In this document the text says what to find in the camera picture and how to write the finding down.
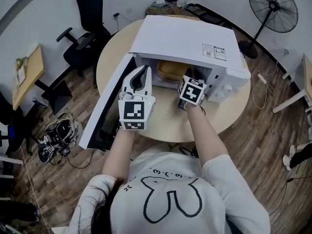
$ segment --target fan base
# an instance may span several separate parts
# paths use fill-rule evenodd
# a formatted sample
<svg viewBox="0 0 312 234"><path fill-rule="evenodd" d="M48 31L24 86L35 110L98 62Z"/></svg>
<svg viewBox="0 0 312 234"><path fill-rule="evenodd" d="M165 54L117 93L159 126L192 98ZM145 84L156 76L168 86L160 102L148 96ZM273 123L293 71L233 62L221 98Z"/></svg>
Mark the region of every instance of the fan base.
<svg viewBox="0 0 312 234"><path fill-rule="evenodd" d="M246 55L247 57L251 58L251 59L256 59L258 57L258 52L255 49L254 46L250 47L250 42L247 41L240 41L238 43L238 47L240 49L240 51Z"/></svg>

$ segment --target office chair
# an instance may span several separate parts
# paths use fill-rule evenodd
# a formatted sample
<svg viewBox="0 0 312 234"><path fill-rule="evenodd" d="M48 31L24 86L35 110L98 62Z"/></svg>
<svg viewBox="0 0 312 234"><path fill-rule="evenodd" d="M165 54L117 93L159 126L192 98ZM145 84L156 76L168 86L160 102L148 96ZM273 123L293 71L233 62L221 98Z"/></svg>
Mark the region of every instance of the office chair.
<svg viewBox="0 0 312 234"><path fill-rule="evenodd" d="M79 39L75 39L69 33L73 28L68 28L57 38L57 42L66 37L73 43L63 56L69 65L77 69L79 76L82 76L82 70L93 65L93 83L96 88L98 59L112 36L102 22L103 0L77 0L77 4L81 26L88 33L83 34Z"/></svg>
<svg viewBox="0 0 312 234"><path fill-rule="evenodd" d="M17 110L13 110L12 105L7 102L0 92L0 105L1 114L0 122L3 125L8 126L8 135L3 136L0 131L0 147L2 146L2 140L7 139L9 141L9 147L6 153L15 152L26 139L26 149L29 155L33 153L29 150L29 138L32 138L37 143L38 140L31 134L30 122L23 116L23 111L20 107Z"/></svg>

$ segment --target pedestal fan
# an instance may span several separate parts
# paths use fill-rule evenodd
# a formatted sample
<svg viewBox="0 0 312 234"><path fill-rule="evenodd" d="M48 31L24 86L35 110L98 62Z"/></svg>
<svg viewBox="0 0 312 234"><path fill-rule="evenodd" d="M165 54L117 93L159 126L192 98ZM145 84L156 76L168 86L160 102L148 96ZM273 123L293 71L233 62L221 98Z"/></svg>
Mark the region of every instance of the pedestal fan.
<svg viewBox="0 0 312 234"><path fill-rule="evenodd" d="M258 57L254 43L264 27L286 33L294 29L298 22L298 9L294 0L249 0L255 16L262 22L260 29L249 43L240 41L238 43L241 52L253 59Z"/></svg>

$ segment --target sticker label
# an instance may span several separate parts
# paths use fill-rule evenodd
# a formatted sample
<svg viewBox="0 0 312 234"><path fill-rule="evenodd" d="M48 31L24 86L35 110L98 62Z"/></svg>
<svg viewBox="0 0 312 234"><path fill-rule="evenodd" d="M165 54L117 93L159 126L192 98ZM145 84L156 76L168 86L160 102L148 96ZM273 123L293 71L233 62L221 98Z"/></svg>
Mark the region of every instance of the sticker label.
<svg viewBox="0 0 312 234"><path fill-rule="evenodd" d="M203 44L203 56L226 61L225 49Z"/></svg>

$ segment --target white t-shirt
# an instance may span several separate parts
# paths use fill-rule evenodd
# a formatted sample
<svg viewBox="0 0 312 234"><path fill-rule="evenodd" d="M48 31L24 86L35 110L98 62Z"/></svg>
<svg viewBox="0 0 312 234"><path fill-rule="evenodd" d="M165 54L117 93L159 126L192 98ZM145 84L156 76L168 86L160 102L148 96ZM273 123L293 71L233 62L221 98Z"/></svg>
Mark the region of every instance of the white t-shirt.
<svg viewBox="0 0 312 234"><path fill-rule="evenodd" d="M256 200L228 155L200 168L194 157L155 146L130 165L128 181L111 206L115 234L230 234L227 218L243 234L269 234L268 213ZM93 177L84 189L66 234L90 233L97 200L115 178Z"/></svg>

